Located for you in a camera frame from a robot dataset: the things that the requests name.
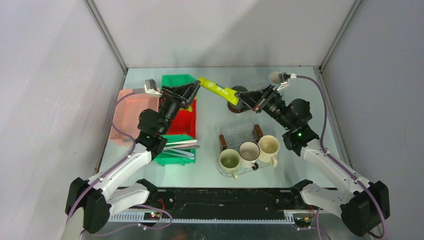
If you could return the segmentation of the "light blue mug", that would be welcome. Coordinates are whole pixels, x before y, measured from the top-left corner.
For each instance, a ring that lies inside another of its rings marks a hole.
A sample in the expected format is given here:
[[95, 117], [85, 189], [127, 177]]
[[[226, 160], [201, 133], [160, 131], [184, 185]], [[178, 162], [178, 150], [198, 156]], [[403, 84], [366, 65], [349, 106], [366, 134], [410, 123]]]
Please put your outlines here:
[[283, 81], [283, 74], [281, 72], [272, 72], [269, 74], [269, 80], [274, 84], [281, 84]]

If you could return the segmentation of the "cream mug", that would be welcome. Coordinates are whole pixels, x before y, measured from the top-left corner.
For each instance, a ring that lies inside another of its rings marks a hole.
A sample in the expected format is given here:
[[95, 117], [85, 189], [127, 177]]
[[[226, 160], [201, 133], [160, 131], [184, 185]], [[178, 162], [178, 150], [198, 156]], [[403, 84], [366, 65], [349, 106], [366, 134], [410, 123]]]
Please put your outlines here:
[[279, 140], [272, 135], [264, 135], [258, 142], [260, 154], [258, 159], [265, 163], [270, 163], [273, 168], [278, 165], [278, 153], [280, 150]]

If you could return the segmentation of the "green mug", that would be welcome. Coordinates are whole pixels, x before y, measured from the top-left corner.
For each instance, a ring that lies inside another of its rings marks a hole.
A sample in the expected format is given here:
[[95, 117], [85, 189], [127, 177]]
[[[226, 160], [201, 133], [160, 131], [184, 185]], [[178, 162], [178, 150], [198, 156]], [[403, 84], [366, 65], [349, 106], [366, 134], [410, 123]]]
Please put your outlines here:
[[230, 174], [235, 180], [239, 178], [237, 168], [240, 164], [240, 155], [234, 149], [225, 149], [219, 155], [219, 166], [225, 174]]

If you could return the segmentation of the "white ribbed mug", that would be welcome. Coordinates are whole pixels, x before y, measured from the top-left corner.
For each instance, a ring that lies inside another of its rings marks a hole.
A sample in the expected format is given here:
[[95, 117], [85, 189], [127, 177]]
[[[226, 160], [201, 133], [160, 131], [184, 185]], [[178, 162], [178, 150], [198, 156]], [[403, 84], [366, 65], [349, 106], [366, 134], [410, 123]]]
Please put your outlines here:
[[260, 156], [260, 148], [259, 146], [252, 141], [243, 142], [238, 149], [238, 153], [240, 156], [239, 165], [243, 168], [249, 168], [253, 171], [256, 171], [259, 168], [259, 164], [257, 160]]

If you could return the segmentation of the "clear holder with brown ends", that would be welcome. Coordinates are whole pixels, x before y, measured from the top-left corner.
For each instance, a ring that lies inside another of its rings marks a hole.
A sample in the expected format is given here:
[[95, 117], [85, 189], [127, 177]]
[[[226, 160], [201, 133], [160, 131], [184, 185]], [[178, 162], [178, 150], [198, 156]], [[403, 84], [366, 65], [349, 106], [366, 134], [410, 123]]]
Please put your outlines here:
[[263, 136], [263, 131], [258, 124], [233, 127], [219, 135], [219, 150], [221, 152], [226, 149], [237, 151], [242, 143], [258, 143]]

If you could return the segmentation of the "red plastic bin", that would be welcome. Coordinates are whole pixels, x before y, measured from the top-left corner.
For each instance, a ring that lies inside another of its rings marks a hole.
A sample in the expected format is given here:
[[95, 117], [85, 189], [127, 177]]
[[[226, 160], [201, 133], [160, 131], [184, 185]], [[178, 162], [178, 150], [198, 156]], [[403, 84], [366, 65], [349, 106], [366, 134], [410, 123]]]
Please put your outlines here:
[[196, 105], [197, 98], [194, 99], [189, 109], [181, 109], [178, 111], [167, 132], [168, 135], [188, 135], [192, 138], [196, 138]]

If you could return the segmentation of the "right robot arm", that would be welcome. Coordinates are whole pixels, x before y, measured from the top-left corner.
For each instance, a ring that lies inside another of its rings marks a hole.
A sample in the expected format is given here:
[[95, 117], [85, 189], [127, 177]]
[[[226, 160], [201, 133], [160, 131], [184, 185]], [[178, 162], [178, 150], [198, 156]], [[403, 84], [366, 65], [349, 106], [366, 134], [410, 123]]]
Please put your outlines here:
[[335, 190], [329, 190], [311, 180], [302, 180], [291, 188], [290, 201], [295, 208], [312, 205], [324, 209], [339, 217], [358, 237], [390, 216], [388, 187], [381, 181], [371, 182], [331, 154], [308, 125], [312, 118], [308, 101], [296, 98], [286, 105], [273, 85], [239, 91], [235, 96], [252, 111], [265, 112], [284, 127], [285, 147], [313, 164], [335, 186]]

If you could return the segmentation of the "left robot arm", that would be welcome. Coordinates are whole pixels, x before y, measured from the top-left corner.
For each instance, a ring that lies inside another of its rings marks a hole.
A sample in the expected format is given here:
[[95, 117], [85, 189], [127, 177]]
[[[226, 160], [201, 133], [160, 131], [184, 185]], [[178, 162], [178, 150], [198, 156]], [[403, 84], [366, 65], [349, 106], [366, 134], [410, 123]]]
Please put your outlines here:
[[145, 81], [146, 93], [159, 95], [158, 110], [147, 108], [139, 114], [139, 135], [137, 138], [127, 135], [131, 148], [121, 160], [106, 171], [98, 172], [88, 179], [77, 177], [70, 186], [67, 195], [65, 213], [69, 226], [77, 211], [83, 212], [78, 219], [75, 238], [83, 232], [95, 234], [108, 222], [109, 218], [123, 210], [137, 205], [153, 208], [158, 202], [154, 185], [148, 181], [119, 189], [119, 186], [140, 168], [152, 162], [166, 147], [164, 137], [179, 110], [187, 110], [195, 100], [201, 87], [199, 80], [180, 86], [163, 86], [157, 90], [152, 79]]

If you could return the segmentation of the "black mug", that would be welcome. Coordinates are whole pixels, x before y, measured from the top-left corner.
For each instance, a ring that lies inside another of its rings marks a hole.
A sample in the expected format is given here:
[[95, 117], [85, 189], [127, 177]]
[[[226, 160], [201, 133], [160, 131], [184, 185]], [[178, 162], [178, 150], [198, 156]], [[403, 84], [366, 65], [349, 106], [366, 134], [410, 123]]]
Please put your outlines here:
[[248, 89], [246, 87], [241, 86], [241, 85], [233, 86], [231, 89], [234, 90], [234, 92], [235, 92], [234, 95], [248, 91]]

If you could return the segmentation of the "clear textured oval tray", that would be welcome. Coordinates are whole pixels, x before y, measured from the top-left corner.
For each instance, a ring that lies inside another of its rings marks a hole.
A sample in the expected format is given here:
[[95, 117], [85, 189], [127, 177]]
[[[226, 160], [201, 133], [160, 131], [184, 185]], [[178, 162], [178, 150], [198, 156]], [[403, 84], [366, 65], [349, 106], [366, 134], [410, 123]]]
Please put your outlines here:
[[240, 152], [234, 149], [226, 149], [220, 153], [216, 161], [216, 168], [222, 176], [238, 179], [242, 174], [266, 166], [275, 168], [278, 164], [278, 156], [278, 152], [266, 153], [260, 150], [253, 153], [247, 150]]

